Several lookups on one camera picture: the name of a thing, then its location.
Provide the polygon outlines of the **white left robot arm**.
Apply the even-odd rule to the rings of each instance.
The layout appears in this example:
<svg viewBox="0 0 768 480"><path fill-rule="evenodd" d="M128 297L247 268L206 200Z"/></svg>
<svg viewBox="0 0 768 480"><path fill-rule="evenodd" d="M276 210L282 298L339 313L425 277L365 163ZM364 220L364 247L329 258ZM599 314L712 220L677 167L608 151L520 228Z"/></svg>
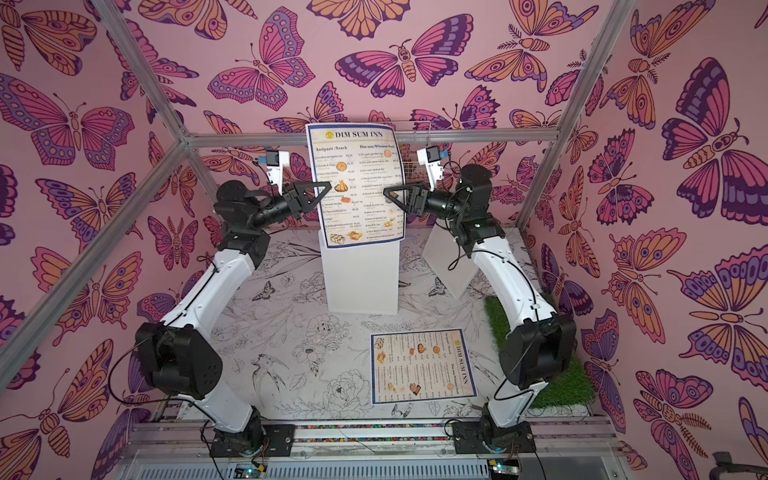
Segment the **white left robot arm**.
<svg viewBox="0 0 768 480"><path fill-rule="evenodd" d="M331 191L329 182L297 182L284 193L250 190L228 181L217 190L214 210L224 233L211 264L182 300L135 336L140 372L147 383L200 411L215 432L211 452L252 457L266 450L258 410L223 380L223 361L212 330L241 285L265 259L268 229L312 212Z"/></svg>

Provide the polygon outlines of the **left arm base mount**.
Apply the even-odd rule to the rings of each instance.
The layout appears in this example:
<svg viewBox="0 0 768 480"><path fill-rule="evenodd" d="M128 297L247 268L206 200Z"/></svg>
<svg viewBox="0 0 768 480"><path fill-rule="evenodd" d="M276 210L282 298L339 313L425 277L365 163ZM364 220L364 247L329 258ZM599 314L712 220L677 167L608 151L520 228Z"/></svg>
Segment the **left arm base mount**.
<svg viewBox="0 0 768 480"><path fill-rule="evenodd" d="M210 444L213 458L289 457L296 426L293 424L252 425L243 432L215 431Z"/></svg>

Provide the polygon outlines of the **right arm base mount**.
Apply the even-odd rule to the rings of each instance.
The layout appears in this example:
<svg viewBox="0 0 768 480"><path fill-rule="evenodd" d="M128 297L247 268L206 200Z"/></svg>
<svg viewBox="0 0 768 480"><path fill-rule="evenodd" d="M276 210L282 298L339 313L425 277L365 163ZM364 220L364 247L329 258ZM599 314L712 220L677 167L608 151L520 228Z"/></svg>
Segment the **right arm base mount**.
<svg viewBox="0 0 768 480"><path fill-rule="evenodd" d="M485 419L479 421L451 420L445 431L453 440L458 454L535 453L534 435L528 422L501 428Z"/></svg>

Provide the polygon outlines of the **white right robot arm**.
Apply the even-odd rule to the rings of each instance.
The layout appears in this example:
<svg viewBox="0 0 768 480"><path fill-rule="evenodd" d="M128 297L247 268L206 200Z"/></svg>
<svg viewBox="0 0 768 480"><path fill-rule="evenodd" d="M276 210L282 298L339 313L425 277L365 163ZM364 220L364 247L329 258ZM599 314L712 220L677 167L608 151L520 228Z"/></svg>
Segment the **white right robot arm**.
<svg viewBox="0 0 768 480"><path fill-rule="evenodd" d="M479 165L461 168L454 191L435 182L384 188L384 197L407 214L433 215L447 224L459 248L486 277L504 309L509 331L499 353L503 378L483 406L475 429L452 423L456 440L476 438L491 452L513 452L532 435L528 409L571 361L576 326L524 273L500 223L490 213L492 175Z"/></svg>

